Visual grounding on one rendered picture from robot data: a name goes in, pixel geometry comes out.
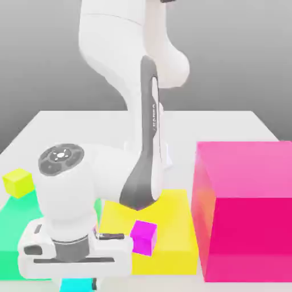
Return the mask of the small yellow-green cube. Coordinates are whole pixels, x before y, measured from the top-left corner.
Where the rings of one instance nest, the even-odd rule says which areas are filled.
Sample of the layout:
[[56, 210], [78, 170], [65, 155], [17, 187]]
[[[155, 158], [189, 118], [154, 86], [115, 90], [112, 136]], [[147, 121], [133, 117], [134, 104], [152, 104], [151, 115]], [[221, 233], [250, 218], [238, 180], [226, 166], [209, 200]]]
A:
[[6, 192], [15, 198], [21, 198], [35, 189], [32, 174], [22, 168], [3, 175], [2, 179]]

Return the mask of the large green box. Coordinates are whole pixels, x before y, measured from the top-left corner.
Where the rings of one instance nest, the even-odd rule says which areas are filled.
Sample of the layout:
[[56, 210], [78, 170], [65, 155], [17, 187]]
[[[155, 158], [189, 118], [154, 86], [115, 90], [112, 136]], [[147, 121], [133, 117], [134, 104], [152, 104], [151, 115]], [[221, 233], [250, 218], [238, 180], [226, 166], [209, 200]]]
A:
[[10, 197], [0, 210], [0, 281], [23, 281], [18, 269], [18, 242], [27, 224], [43, 217], [37, 194]]

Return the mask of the large yellow box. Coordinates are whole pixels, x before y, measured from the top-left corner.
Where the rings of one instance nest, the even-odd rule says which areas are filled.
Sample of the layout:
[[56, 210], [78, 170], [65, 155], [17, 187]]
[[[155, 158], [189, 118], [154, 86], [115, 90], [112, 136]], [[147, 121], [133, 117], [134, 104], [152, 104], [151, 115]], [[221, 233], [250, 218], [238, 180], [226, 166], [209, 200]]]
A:
[[187, 192], [166, 189], [158, 202], [140, 211], [105, 202], [100, 232], [129, 235], [135, 221], [157, 224], [152, 256], [133, 253], [133, 275], [195, 275], [198, 246]]

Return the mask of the small magenta cube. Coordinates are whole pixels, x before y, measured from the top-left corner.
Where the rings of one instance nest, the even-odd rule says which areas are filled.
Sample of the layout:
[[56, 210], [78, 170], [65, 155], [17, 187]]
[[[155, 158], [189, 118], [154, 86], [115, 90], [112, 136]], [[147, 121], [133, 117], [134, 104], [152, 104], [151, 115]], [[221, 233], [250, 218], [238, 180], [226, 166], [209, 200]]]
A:
[[130, 237], [133, 239], [134, 253], [151, 257], [157, 242], [157, 225], [136, 220]]

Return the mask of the large pink box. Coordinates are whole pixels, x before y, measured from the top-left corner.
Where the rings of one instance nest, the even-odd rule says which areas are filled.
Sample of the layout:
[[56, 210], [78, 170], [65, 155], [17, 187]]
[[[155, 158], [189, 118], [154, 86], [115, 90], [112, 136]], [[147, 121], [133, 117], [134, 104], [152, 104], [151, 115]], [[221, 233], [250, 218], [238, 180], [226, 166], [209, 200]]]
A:
[[191, 213], [206, 282], [292, 282], [292, 141], [197, 143]]

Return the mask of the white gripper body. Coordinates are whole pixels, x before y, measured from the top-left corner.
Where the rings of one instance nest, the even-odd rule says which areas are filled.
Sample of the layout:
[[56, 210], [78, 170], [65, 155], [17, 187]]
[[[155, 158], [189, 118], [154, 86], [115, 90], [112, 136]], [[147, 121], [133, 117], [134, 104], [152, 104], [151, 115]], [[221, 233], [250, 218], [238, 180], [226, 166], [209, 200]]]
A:
[[52, 245], [19, 242], [18, 268], [26, 279], [104, 278], [132, 273], [133, 241], [96, 240], [88, 256], [78, 262], [61, 262], [52, 254]]

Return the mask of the small cyan cube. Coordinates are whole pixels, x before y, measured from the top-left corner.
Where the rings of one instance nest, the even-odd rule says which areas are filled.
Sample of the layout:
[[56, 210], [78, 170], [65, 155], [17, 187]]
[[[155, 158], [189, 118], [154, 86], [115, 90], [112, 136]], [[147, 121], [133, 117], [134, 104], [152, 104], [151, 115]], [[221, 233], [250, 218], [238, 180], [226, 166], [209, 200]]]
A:
[[91, 278], [62, 279], [59, 292], [93, 292]]

